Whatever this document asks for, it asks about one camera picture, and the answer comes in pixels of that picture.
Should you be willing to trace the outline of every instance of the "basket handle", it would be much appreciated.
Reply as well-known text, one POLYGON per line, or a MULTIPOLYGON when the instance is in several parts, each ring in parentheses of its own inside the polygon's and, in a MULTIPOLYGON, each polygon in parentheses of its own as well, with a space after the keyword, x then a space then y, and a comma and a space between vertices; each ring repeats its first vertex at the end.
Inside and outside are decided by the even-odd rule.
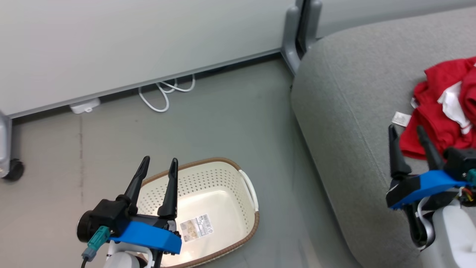
POLYGON ((245 179, 246 186, 248 188, 248 191, 251 195, 251 199, 253 199, 253 203, 255 205, 255 211, 258 211, 258 198, 256 197, 256 192, 255 188, 253 187, 253 184, 251 183, 251 180, 249 179, 248 175, 243 170, 238 170, 240 174, 243 176, 245 179))

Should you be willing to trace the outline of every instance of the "clothing tag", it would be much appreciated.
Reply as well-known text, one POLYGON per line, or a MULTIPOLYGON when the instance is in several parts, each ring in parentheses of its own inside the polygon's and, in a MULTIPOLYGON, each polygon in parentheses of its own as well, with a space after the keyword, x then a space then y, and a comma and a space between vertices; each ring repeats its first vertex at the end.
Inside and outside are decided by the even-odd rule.
POLYGON ((395 112, 392 123, 406 127, 408 126, 408 122, 410 122, 410 118, 412 118, 412 116, 409 114, 395 112))

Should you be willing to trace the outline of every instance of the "power cord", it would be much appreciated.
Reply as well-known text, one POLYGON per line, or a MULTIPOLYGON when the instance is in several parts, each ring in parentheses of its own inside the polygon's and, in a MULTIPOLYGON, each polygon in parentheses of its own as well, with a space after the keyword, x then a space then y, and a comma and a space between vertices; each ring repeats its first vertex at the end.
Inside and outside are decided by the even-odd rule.
POLYGON ((187 88, 187 89, 182 89, 182 88, 177 87, 177 85, 178 85, 177 79, 174 79, 174 85, 171 85, 171 84, 169 84, 169 83, 167 83, 167 82, 163 82, 163 81, 162 81, 162 82, 155 83, 155 84, 157 85, 157 87, 159 88, 160 92, 162 93, 162 96, 164 96, 164 99, 165 99, 165 108, 163 108, 163 109, 158 109, 158 108, 152 106, 152 105, 146 100, 146 98, 144 97, 144 95, 142 94, 142 87, 139 87, 139 96, 140 96, 140 98, 143 100, 143 102, 144 102, 150 109, 152 109, 152 110, 154 110, 154 111, 156 111, 156 112, 158 112, 158 113, 164 113, 164 112, 166 112, 166 111, 169 109, 169 107, 170 107, 170 102, 169 102, 169 98, 167 97, 167 94, 170 94, 170 93, 172 93, 172 92, 174 92, 174 91, 176 91, 176 90, 177 90, 177 91, 180 91, 180 92, 190 92, 190 91, 192 91, 193 88, 195 88, 195 74, 192 74, 192 85, 191 85, 189 88, 187 88), (160 85, 161 83, 164 84, 164 85, 166 85, 166 86, 168 86, 168 87, 170 87, 171 89, 169 89, 169 90, 163 89, 162 86, 160 85))
POLYGON ((87 262, 88 262, 88 257, 85 257, 83 260, 83 264, 81 264, 81 268, 84 268, 87 262))

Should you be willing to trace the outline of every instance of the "white laundry basket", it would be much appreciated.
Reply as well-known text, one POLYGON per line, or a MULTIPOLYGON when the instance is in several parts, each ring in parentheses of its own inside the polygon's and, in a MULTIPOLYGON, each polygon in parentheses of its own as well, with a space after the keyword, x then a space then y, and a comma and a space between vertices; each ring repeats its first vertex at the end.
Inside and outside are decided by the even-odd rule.
MULTIPOLYGON (((168 171, 142 183, 140 214, 157 215, 167 190, 168 171)), ((179 255, 164 255, 162 267, 185 268, 219 258, 242 246, 259 223, 255 189, 241 168, 226 158, 210 158, 178 167, 177 230, 179 255)))

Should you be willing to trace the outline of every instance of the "basket label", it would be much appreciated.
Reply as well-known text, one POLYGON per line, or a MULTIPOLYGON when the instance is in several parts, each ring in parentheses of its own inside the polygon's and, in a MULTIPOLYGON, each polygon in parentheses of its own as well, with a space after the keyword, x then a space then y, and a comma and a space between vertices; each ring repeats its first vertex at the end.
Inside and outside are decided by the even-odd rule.
POLYGON ((213 226, 210 223, 208 214, 203 214, 180 224, 182 237, 185 242, 204 237, 213 233, 213 226))

